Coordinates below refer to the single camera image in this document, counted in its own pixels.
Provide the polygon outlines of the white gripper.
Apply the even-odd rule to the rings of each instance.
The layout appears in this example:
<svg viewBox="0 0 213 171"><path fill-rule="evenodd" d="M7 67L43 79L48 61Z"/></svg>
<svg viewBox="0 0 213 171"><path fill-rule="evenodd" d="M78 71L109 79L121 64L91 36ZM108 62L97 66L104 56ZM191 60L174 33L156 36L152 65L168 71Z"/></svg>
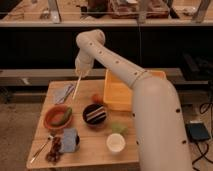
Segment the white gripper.
<svg viewBox="0 0 213 171"><path fill-rule="evenodd" d="M94 59L86 54L79 53L75 59L75 73L85 78L94 66Z"/></svg>

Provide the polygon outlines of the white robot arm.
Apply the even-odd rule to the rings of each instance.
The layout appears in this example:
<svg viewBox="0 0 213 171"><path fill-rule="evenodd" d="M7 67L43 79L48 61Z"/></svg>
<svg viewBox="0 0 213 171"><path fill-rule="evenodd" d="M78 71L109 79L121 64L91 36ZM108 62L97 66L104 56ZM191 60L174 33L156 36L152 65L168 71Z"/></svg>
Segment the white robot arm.
<svg viewBox="0 0 213 171"><path fill-rule="evenodd" d="M141 171L193 171L177 91L104 46L100 29L77 35L76 72L86 76L100 62L132 90L132 115Z"/></svg>

